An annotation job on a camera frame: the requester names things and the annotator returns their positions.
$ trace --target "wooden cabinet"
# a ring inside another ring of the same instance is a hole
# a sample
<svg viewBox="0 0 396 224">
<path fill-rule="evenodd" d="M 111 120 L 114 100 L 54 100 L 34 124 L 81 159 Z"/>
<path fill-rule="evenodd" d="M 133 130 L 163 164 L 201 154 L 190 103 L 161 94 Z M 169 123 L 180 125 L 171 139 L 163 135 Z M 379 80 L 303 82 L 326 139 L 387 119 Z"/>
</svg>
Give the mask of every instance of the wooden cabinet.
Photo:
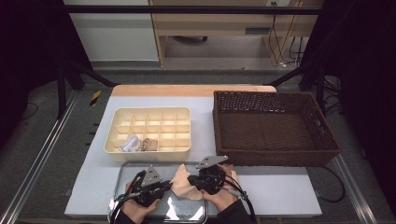
<svg viewBox="0 0 396 224">
<path fill-rule="evenodd" d="M 265 7 L 267 1 L 270 0 L 149 0 L 149 3 L 152 6 Z M 323 0 L 290 0 L 288 7 L 319 7 L 322 2 Z M 152 19 L 161 64 L 165 57 L 167 37 L 174 35 L 259 35 L 276 64 L 289 43 L 289 37 L 310 36 L 317 16 L 278 15 L 275 23 L 274 15 L 250 14 L 152 14 Z M 273 23 L 277 41 L 274 32 L 271 32 Z"/>
</svg>

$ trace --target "plastic storage box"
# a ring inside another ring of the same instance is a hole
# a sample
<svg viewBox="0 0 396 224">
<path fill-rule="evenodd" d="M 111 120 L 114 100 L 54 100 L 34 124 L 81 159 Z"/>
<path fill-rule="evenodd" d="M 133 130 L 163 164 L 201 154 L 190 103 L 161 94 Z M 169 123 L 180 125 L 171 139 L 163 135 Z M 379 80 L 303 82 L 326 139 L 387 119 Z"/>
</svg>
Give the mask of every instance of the plastic storage box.
<svg viewBox="0 0 396 224">
<path fill-rule="evenodd" d="M 122 152 L 120 145 L 136 134 L 158 142 L 157 151 Z M 120 108 L 111 122 L 105 152 L 114 160 L 185 161 L 190 156 L 191 115 L 187 107 Z"/>
<path fill-rule="evenodd" d="M 216 151 L 234 165 L 324 166 L 341 152 L 310 93 L 215 91 Z"/>
</svg>

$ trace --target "glass tray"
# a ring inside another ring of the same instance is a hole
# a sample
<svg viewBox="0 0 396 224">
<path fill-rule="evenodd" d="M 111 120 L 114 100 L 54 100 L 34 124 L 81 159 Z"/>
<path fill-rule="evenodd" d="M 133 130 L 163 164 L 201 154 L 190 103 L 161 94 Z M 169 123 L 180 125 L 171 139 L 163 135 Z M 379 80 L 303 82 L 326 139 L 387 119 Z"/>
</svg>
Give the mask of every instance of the glass tray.
<svg viewBox="0 0 396 224">
<path fill-rule="evenodd" d="M 187 171 L 198 175 L 195 168 L 197 162 L 183 162 Z M 163 181 L 172 180 L 180 163 L 176 162 L 125 162 L 119 173 L 113 198 L 108 209 L 108 218 L 111 216 L 114 198 L 125 192 L 125 186 L 131 182 L 137 173 L 146 170 L 152 165 L 160 174 Z M 205 200 L 192 201 L 177 197 L 172 190 L 168 190 L 158 203 L 157 209 L 145 218 L 145 223 L 205 223 L 207 219 L 207 204 Z"/>
</svg>

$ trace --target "black horizontal bar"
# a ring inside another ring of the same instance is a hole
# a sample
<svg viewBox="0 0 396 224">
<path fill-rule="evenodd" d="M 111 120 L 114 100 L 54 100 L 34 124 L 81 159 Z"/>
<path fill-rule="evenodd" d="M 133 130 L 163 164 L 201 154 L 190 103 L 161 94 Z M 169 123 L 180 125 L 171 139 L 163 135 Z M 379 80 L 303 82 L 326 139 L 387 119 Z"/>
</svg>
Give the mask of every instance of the black horizontal bar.
<svg viewBox="0 0 396 224">
<path fill-rule="evenodd" d="M 201 7 L 201 6 L 74 6 L 40 7 L 45 10 L 65 10 L 68 13 L 159 13 L 159 14 L 271 14 L 319 15 L 340 10 L 321 7 Z"/>
</svg>

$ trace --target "white wall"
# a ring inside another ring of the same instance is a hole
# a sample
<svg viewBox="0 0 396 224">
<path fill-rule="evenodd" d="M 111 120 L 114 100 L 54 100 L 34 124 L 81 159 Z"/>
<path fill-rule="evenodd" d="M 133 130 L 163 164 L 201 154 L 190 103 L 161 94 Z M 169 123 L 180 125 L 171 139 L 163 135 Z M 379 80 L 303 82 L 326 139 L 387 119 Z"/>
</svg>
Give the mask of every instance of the white wall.
<svg viewBox="0 0 396 224">
<path fill-rule="evenodd" d="M 64 0 L 66 5 L 147 6 L 147 0 Z M 92 62 L 156 61 L 149 14 L 70 14 Z"/>
</svg>

